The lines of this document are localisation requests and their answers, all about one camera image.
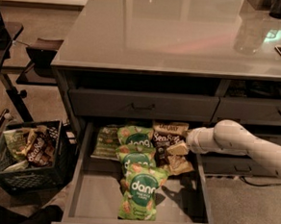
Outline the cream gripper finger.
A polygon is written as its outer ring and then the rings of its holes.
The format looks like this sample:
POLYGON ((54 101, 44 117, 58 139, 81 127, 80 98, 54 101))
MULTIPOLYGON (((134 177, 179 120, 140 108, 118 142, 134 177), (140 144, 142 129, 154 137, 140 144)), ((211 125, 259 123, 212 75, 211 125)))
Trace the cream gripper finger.
POLYGON ((180 156, 185 156, 189 153, 189 147, 184 141, 178 141, 174 145, 170 145, 167 147, 167 152, 170 155, 180 155, 180 156))

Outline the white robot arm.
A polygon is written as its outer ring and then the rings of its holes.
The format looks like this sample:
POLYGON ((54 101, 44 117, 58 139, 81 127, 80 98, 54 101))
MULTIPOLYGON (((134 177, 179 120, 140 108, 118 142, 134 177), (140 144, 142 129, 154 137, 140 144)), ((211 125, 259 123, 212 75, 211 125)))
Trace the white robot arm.
POLYGON ((234 120, 221 120, 214 128, 193 128, 184 136, 184 140, 167 148, 170 155, 190 151, 195 154, 247 155, 281 180, 281 146, 252 135, 234 120))

